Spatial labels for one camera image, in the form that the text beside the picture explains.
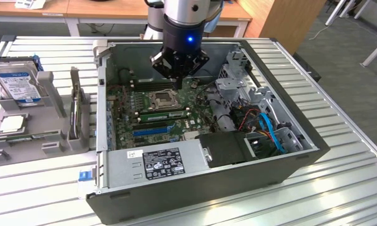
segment power supply label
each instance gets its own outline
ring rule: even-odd
[[[31,84],[30,73],[0,73],[0,79],[15,100],[22,103],[40,101],[42,97],[36,86]]]
[[[179,148],[143,153],[148,180],[186,173]]]

